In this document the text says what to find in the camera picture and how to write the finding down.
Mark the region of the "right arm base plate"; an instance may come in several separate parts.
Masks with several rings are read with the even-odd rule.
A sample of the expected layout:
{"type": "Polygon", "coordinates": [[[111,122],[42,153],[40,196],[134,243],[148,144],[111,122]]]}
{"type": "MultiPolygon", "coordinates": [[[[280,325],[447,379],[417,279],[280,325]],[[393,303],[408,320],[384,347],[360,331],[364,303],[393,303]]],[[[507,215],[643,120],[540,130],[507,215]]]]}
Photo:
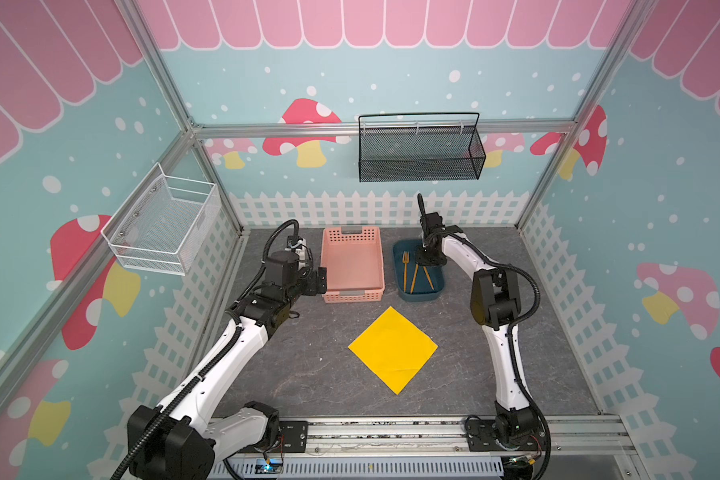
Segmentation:
{"type": "Polygon", "coordinates": [[[485,418],[470,415],[463,426],[471,452],[540,452],[541,439],[547,435],[543,424],[533,415],[520,418],[509,414],[485,418]]]}

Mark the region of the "orange plastic fork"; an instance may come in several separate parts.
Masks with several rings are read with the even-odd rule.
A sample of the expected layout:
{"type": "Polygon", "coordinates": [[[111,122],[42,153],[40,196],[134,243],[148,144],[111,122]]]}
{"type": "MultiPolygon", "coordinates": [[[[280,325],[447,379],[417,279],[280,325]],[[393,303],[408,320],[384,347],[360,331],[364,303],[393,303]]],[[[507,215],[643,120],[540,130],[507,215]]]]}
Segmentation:
{"type": "Polygon", "coordinates": [[[408,265],[410,262],[410,252],[404,251],[402,253],[402,265],[403,265],[403,283],[402,283],[402,292],[407,291],[407,284],[408,284],[408,265]]]}

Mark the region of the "orange plastic spoon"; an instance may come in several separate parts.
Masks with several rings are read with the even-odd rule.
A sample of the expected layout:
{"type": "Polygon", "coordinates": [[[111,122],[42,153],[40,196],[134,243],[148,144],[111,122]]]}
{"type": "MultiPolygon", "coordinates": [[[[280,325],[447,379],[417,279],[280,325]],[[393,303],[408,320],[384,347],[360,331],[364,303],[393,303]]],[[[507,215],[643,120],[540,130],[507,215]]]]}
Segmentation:
{"type": "Polygon", "coordinates": [[[414,271],[413,271],[413,275],[412,275],[412,279],[411,279],[411,284],[410,284],[410,288],[409,288],[409,293],[410,293],[410,294],[413,294],[414,291],[415,291],[415,286],[416,286],[416,282],[417,282],[418,272],[419,272],[419,264],[416,263],[415,266],[414,266],[414,271]]]}

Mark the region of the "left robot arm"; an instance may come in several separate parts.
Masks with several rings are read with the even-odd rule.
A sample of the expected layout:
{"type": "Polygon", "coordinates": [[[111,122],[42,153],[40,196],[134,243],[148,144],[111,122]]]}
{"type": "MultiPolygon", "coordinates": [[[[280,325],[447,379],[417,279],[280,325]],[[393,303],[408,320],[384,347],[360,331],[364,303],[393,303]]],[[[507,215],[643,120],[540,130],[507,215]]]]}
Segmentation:
{"type": "Polygon", "coordinates": [[[265,242],[254,279],[224,310],[227,325],[211,350],[156,406],[131,414],[127,452],[112,478],[206,479],[241,450],[267,455],[278,447],[277,409],[251,401],[221,420],[213,414],[247,363],[295,317],[296,301],[326,291],[326,268],[316,266],[299,222],[285,221],[265,242]]]}

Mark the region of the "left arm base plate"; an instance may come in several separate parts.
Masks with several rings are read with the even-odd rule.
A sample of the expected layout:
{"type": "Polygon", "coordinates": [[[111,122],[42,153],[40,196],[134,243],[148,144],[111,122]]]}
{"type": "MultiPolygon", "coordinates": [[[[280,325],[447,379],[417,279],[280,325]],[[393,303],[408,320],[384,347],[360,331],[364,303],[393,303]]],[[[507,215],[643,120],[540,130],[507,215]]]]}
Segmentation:
{"type": "Polygon", "coordinates": [[[272,426],[262,449],[269,454],[305,453],[309,423],[307,421],[278,421],[272,426]]]}

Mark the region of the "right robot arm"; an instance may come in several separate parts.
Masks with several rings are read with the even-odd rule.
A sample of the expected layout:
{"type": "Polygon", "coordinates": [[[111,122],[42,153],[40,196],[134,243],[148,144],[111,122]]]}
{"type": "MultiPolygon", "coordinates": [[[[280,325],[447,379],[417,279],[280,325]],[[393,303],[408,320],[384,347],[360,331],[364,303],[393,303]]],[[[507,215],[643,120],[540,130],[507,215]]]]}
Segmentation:
{"type": "Polygon", "coordinates": [[[439,213],[427,211],[422,194],[416,200],[422,229],[417,259],[424,266],[452,262],[470,278],[469,309],[486,336],[494,368],[495,417],[486,423],[468,419],[465,430],[517,450],[546,432],[544,415],[527,386],[517,338],[517,327],[540,307],[538,284],[525,270],[489,257],[439,213]]]}

